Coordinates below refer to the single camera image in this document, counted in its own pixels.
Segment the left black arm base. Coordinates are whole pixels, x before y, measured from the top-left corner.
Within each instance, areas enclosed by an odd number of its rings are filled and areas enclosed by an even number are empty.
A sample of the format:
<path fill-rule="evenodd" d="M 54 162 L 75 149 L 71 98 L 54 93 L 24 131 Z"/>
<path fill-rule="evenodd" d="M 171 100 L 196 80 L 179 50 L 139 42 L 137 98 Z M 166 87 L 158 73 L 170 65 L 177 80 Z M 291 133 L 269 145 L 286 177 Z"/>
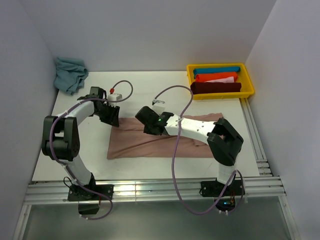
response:
<path fill-rule="evenodd" d="M 94 191 L 106 195 L 108 198 L 112 199 L 114 192 L 114 185 L 112 184 L 104 184 L 97 185 Z M 78 185 L 72 184 L 69 187 L 68 202 L 78 202 L 78 213 L 81 215 L 96 215 L 100 209 L 100 202 L 102 197 L 95 194 L 90 193 Z"/>

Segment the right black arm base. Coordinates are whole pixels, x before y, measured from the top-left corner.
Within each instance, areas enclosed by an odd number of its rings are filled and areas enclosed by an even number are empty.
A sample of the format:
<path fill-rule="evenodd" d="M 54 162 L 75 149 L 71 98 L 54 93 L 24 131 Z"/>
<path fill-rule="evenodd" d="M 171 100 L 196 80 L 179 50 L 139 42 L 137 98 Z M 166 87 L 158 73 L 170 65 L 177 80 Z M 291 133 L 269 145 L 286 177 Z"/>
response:
<path fill-rule="evenodd" d="M 214 181 L 201 181 L 199 194 L 205 198 L 218 199 L 220 193 L 223 191 L 224 184 L 219 183 L 217 180 Z M 235 209 L 237 206 L 236 197 L 242 199 L 245 195 L 245 189 L 242 185 L 241 180 L 233 180 L 230 185 L 228 185 L 223 192 L 221 200 L 216 204 L 216 208 L 222 212 L 229 212 Z"/>

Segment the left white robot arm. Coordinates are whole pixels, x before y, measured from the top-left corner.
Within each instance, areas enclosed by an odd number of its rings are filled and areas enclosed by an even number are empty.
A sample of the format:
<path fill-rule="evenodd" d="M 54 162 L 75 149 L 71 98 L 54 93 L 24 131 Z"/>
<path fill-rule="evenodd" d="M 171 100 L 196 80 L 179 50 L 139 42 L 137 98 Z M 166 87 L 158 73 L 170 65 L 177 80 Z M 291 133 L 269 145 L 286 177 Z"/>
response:
<path fill-rule="evenodd" d="M 85 200 L 96 197 L 98 188 L 93 174 L 80 157 L 80 136 L 78 126 L 94 115 L 107 125 L 119 126 L 120 107 L 123 100 L 112 88 L 107 92 L 100 87 L 90 88 L 89 94 L 79 97 L 75 106 L 59 115 L 44 118 L 41 150 L 45 156 L 59 163 L 68 174 L 71 193 Z"/>

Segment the pink printed t-shirt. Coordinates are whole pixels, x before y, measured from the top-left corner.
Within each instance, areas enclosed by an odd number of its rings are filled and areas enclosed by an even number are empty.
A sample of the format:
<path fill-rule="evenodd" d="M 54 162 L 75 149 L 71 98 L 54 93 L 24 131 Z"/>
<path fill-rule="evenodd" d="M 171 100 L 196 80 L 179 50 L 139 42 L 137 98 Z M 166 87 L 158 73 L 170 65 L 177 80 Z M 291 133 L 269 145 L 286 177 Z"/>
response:
<path fill-rule="evenodd" d="M 110 132 L 107 159 L 121 158 L 171 158 L 176 146 L 176 136 L 149 135 L 144 125 L 134 117 L 119 119 L 119 127 Z M 211 158 L 210 147 L 198 140 L 180 137 L 177 158 Z"/>

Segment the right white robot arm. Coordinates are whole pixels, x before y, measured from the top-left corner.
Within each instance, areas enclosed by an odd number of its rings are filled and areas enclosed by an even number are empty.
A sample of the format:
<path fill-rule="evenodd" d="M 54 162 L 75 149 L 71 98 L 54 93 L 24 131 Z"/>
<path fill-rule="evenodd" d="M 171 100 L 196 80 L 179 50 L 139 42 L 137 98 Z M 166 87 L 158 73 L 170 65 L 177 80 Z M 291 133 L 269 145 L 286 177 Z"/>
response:
<path fill-rule="evenodd" d="M 244 139 L 228 120 L 223 117 L 217 121 L 194 120 L 166 111 L 158 114 L 148 106 L 142 107 L 135 118 L 144 125 L 146 134 L 181 136 L 207 144 L 218 162 L 217 191 L 227 195 L 233 190 L 232 174 Z"/>

